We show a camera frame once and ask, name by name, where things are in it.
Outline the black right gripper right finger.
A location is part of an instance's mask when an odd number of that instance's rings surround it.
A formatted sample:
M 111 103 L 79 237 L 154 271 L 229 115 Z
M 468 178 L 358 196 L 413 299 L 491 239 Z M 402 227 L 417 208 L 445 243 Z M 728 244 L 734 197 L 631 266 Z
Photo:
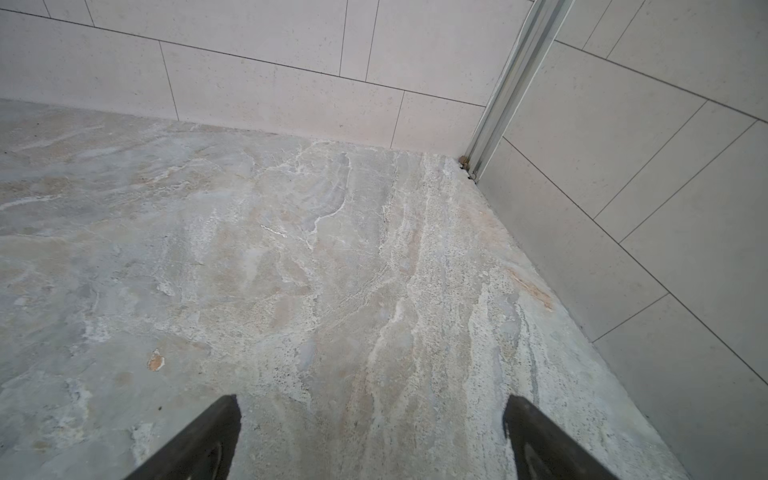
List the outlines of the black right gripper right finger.
M 502 421 L 518 479 L 618 479 L 525 397 L 509 396 Z

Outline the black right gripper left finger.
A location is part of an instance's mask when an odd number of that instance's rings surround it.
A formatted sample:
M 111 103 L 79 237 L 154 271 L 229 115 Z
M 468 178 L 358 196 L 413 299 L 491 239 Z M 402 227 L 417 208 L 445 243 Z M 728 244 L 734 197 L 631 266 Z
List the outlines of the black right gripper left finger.
M 226 479 L 241 418 L 237 397 L 221 396 L 126 479 Z

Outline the aluminium right corner post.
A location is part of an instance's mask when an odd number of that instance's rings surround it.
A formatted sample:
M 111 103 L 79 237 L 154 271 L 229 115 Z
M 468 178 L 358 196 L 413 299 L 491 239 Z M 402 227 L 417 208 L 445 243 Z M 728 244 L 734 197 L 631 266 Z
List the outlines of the aluminium right corner post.
M 529 10 L 473 137 L 459 159 L 478 181 L 573 6 L 572 0 L 537 0 Z

